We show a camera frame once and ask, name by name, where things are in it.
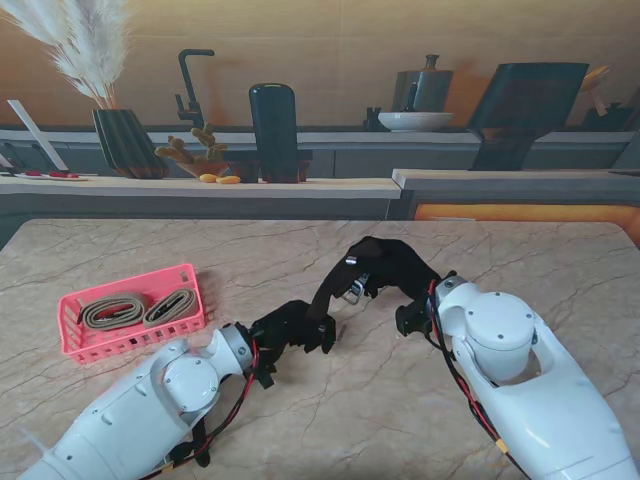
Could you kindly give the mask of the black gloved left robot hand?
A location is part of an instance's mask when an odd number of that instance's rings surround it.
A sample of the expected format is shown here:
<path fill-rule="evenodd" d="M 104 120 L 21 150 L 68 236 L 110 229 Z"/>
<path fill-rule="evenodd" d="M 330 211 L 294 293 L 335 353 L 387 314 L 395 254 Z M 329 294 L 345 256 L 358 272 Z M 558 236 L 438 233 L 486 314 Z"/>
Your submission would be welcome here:
<path fill-rule="evenodd" d="M 310 308 L 302 300 L 289 301 L 256 320 L 250 334 L 263 349 L 298 346 L 309 353 L 320 347 L 327 354 L 336 342 L 336 321 L 328 314 L 313 316 Z"/>

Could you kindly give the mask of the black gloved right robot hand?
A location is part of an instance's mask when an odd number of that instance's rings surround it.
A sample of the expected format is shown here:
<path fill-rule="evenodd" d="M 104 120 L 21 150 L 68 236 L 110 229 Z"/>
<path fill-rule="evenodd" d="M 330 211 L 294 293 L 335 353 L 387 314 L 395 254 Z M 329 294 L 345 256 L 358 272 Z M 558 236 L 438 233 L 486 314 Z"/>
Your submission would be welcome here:
<path fill-rule="evenodd" d="M 347 257 L 355 259 L 358 277 L 367 275 L 364 295 L 372 299 L 384 287 L 397 287 L 416 300 L 432 283 L 442 280 L 410 245 L 397 239 L 366 236 L 348 250 Z"/>

